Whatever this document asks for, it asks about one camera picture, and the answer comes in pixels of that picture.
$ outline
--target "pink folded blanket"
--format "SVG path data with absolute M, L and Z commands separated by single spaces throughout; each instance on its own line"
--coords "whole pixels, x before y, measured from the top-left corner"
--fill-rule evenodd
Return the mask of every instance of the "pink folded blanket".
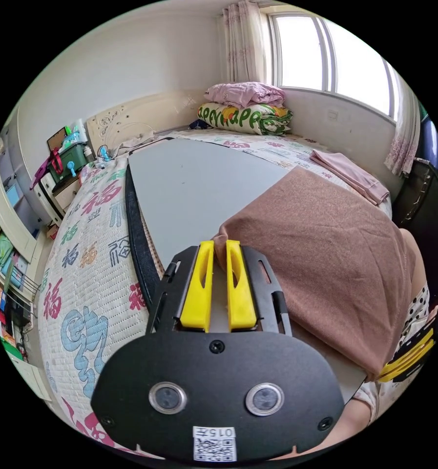
M 295 168 L 222 224 L 222 268 L 227 239 L 268 258 L 293 321 L 376 379 L 401 336 L 416 262 L 384 213 Z
M 275 86 L 259 82 L 243 82 L 211 86 L 205 92 L 204 97 L 212 103 L 235 107 L 248 107 L 253 104 L 282 107 L 285 94 Z
M 374 205 L 380 205 L 390 195 L 388 189 L 378 179 L 342 153 L 323 153 L 313 150 L 310 159 L 336 174 Z

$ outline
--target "carved headboard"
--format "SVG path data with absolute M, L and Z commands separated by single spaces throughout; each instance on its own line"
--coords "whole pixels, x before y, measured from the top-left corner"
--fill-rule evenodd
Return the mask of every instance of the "carved headboard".
M 95 152 L 103 145 L 113 150 L 133 137 L 185 127 L 197 119 L 197 110 L 204 101 L 203 89 L 171 91 L 127 101 L 87 119 L 90 143 Z

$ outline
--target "window frame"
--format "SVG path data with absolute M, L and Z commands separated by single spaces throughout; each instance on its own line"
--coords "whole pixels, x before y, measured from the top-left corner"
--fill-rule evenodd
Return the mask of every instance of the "window frame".
M 281 40 L 279 36 L 279 27 L 277 25 L 278 18 L 287 18 L 291 16 L 311 18 L 320 41 L 320 50 L 321 50 L 321 65 L 322 65 L 322 85 L 321 89 L 313 88 L 303 88 L 299 86 L 282 86 L 282 49 L 281 49 Z M 278 86 L 282 89 L 289 90 L 301 90 L 311 93 L 316 93 L 325 96 L 333 96 L 343 101 L 353 103 L 357 106 L 360 106 L 370 112 L 377 114 L 391 124 L 396 124 L 395 120 L 395 89 L 392 79 L 392 75 L 386 60 L 380 56 L 383 66 L 385 68 L 386 77 L 388 80 L 388 93 L 389 93 L 389 114 L 376 109 L 375 107 L 370 106 L 362 101 L 351 98 L 350 96 L 345 96 L 343 94 L 336 93 L 337 86 L 337 62 L 336 62 L 336 50 L 334 47 L 333 40 L 328 26 L 325 23 L 324 18 L 321 18 L 317 15 L 313 15 L 307 12 L 280 12 L 280 13 L 267 13 L 268 17 L 268 26 L 269 26 L 269 35 L 271 39 L 271 76 L 272 84 Z M 328 72 L 331 70 L 331 83 L 329 83 Z

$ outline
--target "brown cloth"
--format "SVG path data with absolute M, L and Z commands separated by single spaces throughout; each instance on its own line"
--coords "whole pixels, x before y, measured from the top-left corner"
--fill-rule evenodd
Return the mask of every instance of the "brown cloth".
M 373 381 L 392 359 L 411 298 L 416 257 L 378 208 L 300 168 L 229 218 L 214 237 L 264 254 L 290 317 Z

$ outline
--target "green box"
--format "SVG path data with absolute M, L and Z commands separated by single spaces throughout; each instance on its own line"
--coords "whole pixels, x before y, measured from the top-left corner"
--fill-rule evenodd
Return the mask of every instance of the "green box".
M 23 360 L 23 356 L 18 351 L 18 349 L 13 347 L 6 339 L 3 339 L 2 337 L 0 339 L 2 341 L 2 345 L 9 353 L 11 353 L 14 357 L 17 357 L 19 360 Z
M 74 171 L 79 170 L 82 166 L 87 164 L 87 160 L 85 159 L 85 155 L 83 153 L 83 143 L 75 143 L 74 145 L 70 146 L 60 154 L 60 158 L 64 167 L 64 170 L 61 174 L 56 173 L 52 163 L 49 163 L 48 165 L 49 172 L 56 182 L 61 181 L 61 179 L 71 174 L 71 171 L 67 168 L 67 163 L 69 163 L 69 161 L 74 162 Z

